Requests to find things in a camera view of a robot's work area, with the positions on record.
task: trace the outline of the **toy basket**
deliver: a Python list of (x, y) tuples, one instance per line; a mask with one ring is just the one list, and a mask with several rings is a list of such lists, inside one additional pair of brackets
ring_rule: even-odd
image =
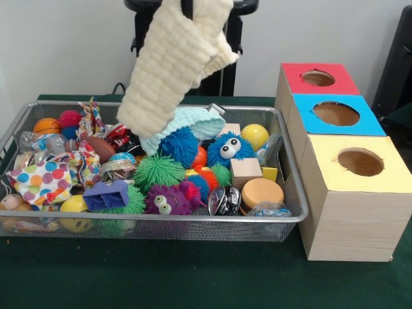
[[(100, 115), (107, 124), (115, 124), (118, 103), (101, 103)], [(270, 134), (281, 134), (283, 146), (279, 154), (272, 154), (268, 166), (277, 167), (277, 183), (285, 193), (285, 205), (292, 212), (288, 218), (263, 218), (245, 216), (209, 216), (202, 207), (191, 216), (118, 215), (70, 212), (13, 212), (0, 211), (0, 216), (18, 218), (19, 221), (77, 220), (92, 224), (85, 232), (74, 233), (64, 227), (53, 232), (8, 232), (0, 230), (0, 236), (60, 237), (60, 238), (128, 238), (128, 239), (180, 239), (215, 241), (284, 241), (297, 222), (308, 215), (308, 204), (294, 159), (289, 136), (281, 113), (274, 108), (224, 106), (223, 116), (228, 123), (261, 124)], [(67, 109), (80, 107), (76, 102), (37, 101), (26, 104), (16, 116), (0, 140), (0, 173), (14, 166), (18, 154), (18, 140), (23, 131), (31, 131), (35, 123), (45, 117), (58, 118)], [(0, 188), (0, 198), (6, 195)]]

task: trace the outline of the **white wall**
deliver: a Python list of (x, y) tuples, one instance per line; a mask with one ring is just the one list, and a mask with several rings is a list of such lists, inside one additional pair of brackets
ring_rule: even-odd
[[(274, 96), (281, 62), (341, 62), (371, 102), (408, 2), (261, 0), (243, 18), (236, 95)], [(120, 0), (0, 1), (1, 107), (10, 114), (40, 93), (106, 94), (128, 84), (133, 36), (134, 13)], [(10, 118), (0, 113), (0, 124)]]
[(236, 95), (272, 97), (282, 62), (339, 62), (368, 103), (408, 0), (261, 0), (243, 18)]

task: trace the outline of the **wooden cube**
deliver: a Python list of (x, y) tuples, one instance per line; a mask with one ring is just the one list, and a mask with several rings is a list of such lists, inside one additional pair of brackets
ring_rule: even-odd
[(389, 137), (309, 135), (301, 177), (309, 260), (391, 260), (412, 214), (412, 175)]
[(232, 186), (240, 191), (249, 180), (262, 178), (262, 170), (257, 158), (230, 159), (230, 171), (232, 172)]
[(287, 124), (297, 166), (307, 134), (386, 136), (360, 95), (294, 95)]
[(288, 123), (294, 94), (359, 95), (342, 64), (283, 63), (277, 83), (275, 108)]
[(233, 132), (234, 134), (240, 135), (240, 125), (239, 124), (225, 124), (218, 136), (221, 136), (225, 133)]

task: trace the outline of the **orange ball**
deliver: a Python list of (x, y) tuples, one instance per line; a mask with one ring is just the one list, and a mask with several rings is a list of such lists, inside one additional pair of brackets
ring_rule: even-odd
[(38, 134), (58, 134), (61, 132), (61, 128), (57, 119), (43, 118), (34, 125), (33, 132)]
[(194, 159), (191, 167), (192, 169), (194, 169), (195, 166), (205, 167), (206, 165), (207, 165), (207, 152), (202, 146), (199, 146), (198, 155)]

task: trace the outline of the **purple block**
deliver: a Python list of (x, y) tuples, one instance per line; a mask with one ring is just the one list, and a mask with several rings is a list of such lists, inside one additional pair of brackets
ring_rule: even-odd
[(129, 203), (127, 183), (123, 180), (115, 180), (111, 185), (98, 182), (84, 191), (83, 199), (90, 211), (125, 207)]

